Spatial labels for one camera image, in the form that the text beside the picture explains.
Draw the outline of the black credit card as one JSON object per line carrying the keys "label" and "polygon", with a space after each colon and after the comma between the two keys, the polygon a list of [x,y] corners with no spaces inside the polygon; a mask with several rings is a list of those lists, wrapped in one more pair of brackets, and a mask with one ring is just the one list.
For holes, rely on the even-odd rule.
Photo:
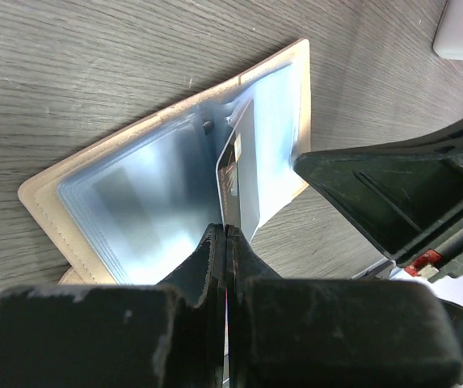
{"label": "black credit card", "polygon": [[238,115],[216,166],[221,218],[251,241],[259,228],[259,184],[255,146],[255,106],[251,100]]}

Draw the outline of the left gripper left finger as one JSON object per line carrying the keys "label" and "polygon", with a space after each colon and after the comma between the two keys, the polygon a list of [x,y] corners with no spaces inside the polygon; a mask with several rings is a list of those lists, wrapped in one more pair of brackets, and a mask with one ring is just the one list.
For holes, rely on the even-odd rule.
{"label": "left gripper left finger", "polygon": [[225,231],[156,285],[26,285],[0,293],[0,387],[219,387]]}

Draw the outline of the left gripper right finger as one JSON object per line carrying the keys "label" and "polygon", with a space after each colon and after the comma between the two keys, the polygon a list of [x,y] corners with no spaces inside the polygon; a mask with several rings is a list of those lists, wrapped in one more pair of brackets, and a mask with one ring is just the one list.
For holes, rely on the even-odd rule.
{"label": "left gripper right finger", "polygon": [[451,387],[463,352],[440,301],[395,280],[285,279],[226,230],[233,387]]}

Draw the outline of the beige leather card holder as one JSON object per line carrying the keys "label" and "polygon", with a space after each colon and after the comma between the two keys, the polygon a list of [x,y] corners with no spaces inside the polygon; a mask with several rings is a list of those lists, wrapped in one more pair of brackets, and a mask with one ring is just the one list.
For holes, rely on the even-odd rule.
{"label": "beige leather card holder", "polygon": [[85,283],[156,284],[224,225],[217,160],[251,100],[261,227],[307,186],[294,170],[310,149],[307,39],[56,163],[19,199]]}

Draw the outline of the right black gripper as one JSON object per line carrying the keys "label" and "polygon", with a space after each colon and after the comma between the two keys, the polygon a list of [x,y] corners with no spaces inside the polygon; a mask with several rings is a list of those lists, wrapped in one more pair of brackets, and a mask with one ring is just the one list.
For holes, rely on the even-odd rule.
{"label": "right black gripper", "polygon": [[463,276],[463,119],[406,141],[305,153],[294,170],[390,259],[438,237],[402,273]]}

